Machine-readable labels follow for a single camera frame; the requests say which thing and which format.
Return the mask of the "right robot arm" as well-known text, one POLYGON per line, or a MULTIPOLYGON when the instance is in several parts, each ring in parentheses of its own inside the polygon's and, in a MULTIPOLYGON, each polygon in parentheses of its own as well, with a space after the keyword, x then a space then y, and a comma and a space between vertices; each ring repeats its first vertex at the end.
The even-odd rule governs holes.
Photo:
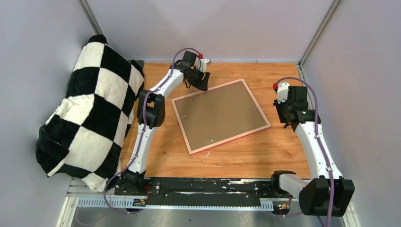
POLYGON ((310 109, 307 87, 287 82, 274 84, 277 99, 273 105, 279 120, 290 126, 299 138, 310 169, 310 181, 292 171, 275 171, 270 191, 275 197, 289 193, 298 199, 303 214, 342 217, 355 191, 353 181, 345 179, 336 167, 323 136, 319 115, 310 109))

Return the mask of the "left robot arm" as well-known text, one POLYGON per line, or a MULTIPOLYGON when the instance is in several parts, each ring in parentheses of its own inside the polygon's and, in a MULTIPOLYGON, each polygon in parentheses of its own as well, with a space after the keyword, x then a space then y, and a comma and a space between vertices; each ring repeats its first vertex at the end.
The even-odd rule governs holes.
POLYGON ((210 77, 207 67, 210 64, 209 58, 186 48, 181 59, 173 58, 170 69, 155 86, 140 92, 137 110, 138 136, 126 170, 121 173, 116 185, 117 190, 128 195, 140 195, 144 192, 147 158, 152 140, 165 120, 166 99, 181 83, 185 83, 187 88, 207 91, 210 77))

